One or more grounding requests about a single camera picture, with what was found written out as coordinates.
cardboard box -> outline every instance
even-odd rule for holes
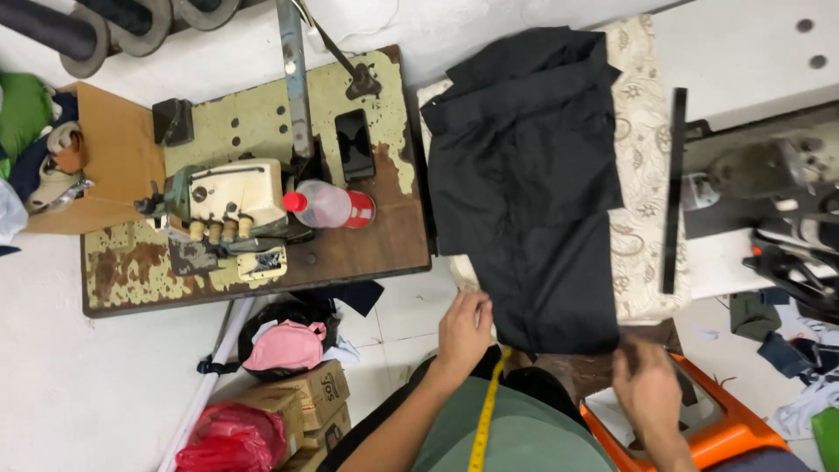
[[[319,430],[303,433],[303,447],[326,448],[327,453],[332,452],[332,448],[350,432],[350,429],[352,429],[350,411],[344,403]]]
[[[84,234],[143,219],[134,201],[164,188],[163,151],[154,144],[152,111],[85,82],[63,92],[79,99],[87,149],[85,175],[96,183],[63,212],[29,217],[27,233]]]
[[[315,472],[326,458],[326,449],[303,448],[279,472]]]
[[[294,389],[303,405],[304,431],[317,431],[350,396],[347,378],[337,360],[328,360],[304,374],[265,385],[263,388]]]
[[[303,417],[300,410],[300,397],[293,390],[270,388],[271,385],[261,385],[244,391],[232,401],[252,406],[266,412],[277,413],[283,417],[285,439],[288,448],[285,455],[277,463],[276,468],[282,467],[303,444]]]

person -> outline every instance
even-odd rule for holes
[[[440,321],[437,356],[356,425],[319,472],[467,470],[488,380],[501,355],[497,346],[490,347],[491,326],[488,296],[459,292]],[[638,359],[633,374],[628,350]],[[561,383],[545,370],[522,365],[527,363],[521,353],[505,361],[483,468],[617,470]],[[658,471],[696,472],[679,432],[681,390],[667,353],[627,339],[615,352],[613,370],[621,407]]]

measuring tape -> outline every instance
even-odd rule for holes
[[[475,443],[472,444],[472,455],[469,456],[469,472],[481,472],[483,470],[483,455],[487,452],[487,441],[489,440],[489,423],[492,421],[492,409],[495,408],[495,393],[498,391],[498,377],[504,368],[504,360],[510,357],[512,349],[501,348],[501,359],[492,369],[492,379],[487,388],[487,398],[483,401],[481,416],[478,419]]]

orange plastic stool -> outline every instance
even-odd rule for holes
[[[704,389],[723,411],[721,421],[700,429],[686,439],[696,467],[702,470],[725,459],[765,446],[789,451],[783,438],[712,378],[685,357],[671,355],[684,373]],[[591,434],[606,449],[621,472],[655,471],[655,466],[650,461],[633,458],[585,404],[580,406],[580,413],[591,429]]]

green fabric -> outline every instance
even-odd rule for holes
[[[825,470],[839,472],[839,410],[828,408],[812,417],[810,422]]]
[[[469,377],[443,406],[413,472],[467,470],[489,382]],[[617,471],[600,443],[568,416],[541,401],[498,387],[483,469]]]
[[[38,77],[32,74],[0,73],[3,110],[0,110],[0,146],[6,157],[0,160],[0,177],[9,171],[23,149],[52,123],[52,100]]]
[[[759,343],[766,338],[766,333],[781,327],[781,318],[772,305],[760,302],[756,291],[743,291],[731,296],[728,305],[731,313],[732,333]]]

